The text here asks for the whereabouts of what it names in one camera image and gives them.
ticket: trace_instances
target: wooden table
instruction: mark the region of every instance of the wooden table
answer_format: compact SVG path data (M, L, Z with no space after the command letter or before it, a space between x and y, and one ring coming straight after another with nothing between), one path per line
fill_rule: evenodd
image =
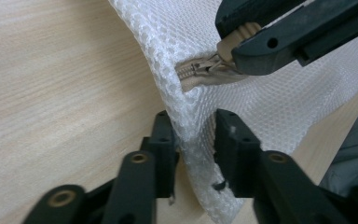
M106 0L0 1L0 223L49 189L117 174L164 109L146 60ZM314 125L295 158L319 182L358 115L358 94ZM212 223L182 162L159 223ZM253 223L250 201L235 223Z

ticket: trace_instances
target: zipper teeth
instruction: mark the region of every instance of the zipper teeth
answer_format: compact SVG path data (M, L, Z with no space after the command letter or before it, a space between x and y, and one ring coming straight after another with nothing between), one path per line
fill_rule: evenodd
M187 66L184 68L179 69L178 71L176 71L177 75L179 76L179 79L185 79L188 77L193 77L196 75L193 66Z

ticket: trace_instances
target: wood grain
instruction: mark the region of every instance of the wood grain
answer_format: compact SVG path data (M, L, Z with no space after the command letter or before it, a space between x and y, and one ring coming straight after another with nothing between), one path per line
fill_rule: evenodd
M105 0L0 1L0 223L21 223L49 189L86 190L164 109L132 33ZM314 125L295 158L318 182L358 115L358 94ZM176 203L158 223L212 223L179 163ZM251 201L235 223L254 223Z

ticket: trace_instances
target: zipper pull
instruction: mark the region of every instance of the zipper pull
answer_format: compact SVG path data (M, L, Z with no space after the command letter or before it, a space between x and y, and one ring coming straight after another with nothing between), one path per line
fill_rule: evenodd
M184 92L199 85L221 85L248 77L237 70L235 63L223 61L217 53L178 64L175 70Z

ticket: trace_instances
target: brass screw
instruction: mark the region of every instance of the brass screw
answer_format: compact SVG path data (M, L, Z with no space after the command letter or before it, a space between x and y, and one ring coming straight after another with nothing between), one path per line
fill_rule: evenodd
M271 153L268 155L269 159L277 162L277 163L285 163L287 162L287 158L281 154L278 153Z
M143 163L143 162L147 161L147 156L145 154L138 153L131 157L131 161L133 163Z
M73 201L76 193L69 189L63 189L53 194L48 199L48 205L51 207L62 207Z

